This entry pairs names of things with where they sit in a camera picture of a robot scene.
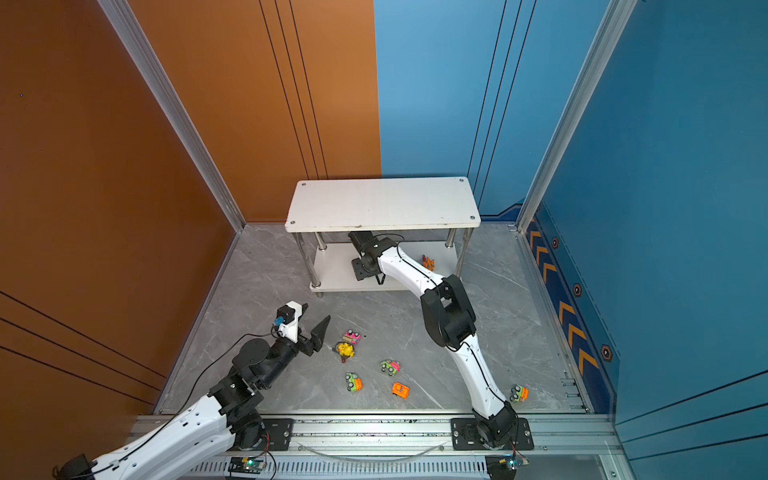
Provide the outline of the orange dragon toy figure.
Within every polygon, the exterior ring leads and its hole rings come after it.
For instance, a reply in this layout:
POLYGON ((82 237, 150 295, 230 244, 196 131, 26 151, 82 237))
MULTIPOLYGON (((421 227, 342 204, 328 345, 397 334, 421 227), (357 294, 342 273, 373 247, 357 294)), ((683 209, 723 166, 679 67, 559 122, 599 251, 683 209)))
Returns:
POLYGON ((421 263, 427 270, 433 271, 435 269, 435 260, 426 255, 422 256, 421 263))

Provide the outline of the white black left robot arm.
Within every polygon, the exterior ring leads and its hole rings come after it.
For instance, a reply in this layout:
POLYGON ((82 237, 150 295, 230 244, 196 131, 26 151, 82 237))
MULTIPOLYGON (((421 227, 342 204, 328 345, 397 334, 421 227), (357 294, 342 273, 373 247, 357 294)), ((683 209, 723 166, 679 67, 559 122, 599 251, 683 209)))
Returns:
POLYGON ((298 355, 311 356, 323 347, 331 317, 303 334, 300 322, 307 309, 306 303, 290 301, 278 308, 269 333, 238 339, 228 375, 200 399, 185 400, 163 425, 94 460, 81 454, 55 467, 52 477, 177 479, 236 443, 257 445, 265 431, 257 411, 262 392, 276 383, 298 355))

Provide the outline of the yellow pikachu toy figure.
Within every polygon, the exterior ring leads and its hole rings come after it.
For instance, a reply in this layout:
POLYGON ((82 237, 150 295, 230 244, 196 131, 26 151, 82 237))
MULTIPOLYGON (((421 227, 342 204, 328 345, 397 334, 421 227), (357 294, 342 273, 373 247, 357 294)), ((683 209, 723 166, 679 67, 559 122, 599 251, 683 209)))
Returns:
POLYGON ((338 342, 335 345, 335 351, 339 355, 341 362, 346 363, 355 355, 355 345, 348 342, 338 342))

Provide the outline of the orange green toy truck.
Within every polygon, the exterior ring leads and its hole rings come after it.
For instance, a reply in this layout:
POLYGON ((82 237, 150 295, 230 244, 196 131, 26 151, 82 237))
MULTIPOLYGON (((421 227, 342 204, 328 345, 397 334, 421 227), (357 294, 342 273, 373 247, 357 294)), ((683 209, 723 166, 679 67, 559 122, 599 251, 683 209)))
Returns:
POLYGON ((519 384, 515 384, 510 390, 510 401, 513 403, 525 402, 529 397, 529 390, 519 384))

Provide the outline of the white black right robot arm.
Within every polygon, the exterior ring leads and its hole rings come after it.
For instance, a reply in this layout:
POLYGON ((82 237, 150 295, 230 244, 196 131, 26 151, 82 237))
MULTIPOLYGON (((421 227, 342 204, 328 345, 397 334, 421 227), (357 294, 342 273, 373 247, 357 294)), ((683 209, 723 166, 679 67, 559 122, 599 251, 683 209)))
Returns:
POLYGON ((471 398, 472 412, 483 445, 501 449, 516 441, 519 416, 502 390, 481 351, 476 313, 461 279, 441 276, 410 257, 400 243, 370 231, 348 234, 358 257, 352 260, 357 280, 394 279, 419 300, 430 338, 454 359, 471 398))

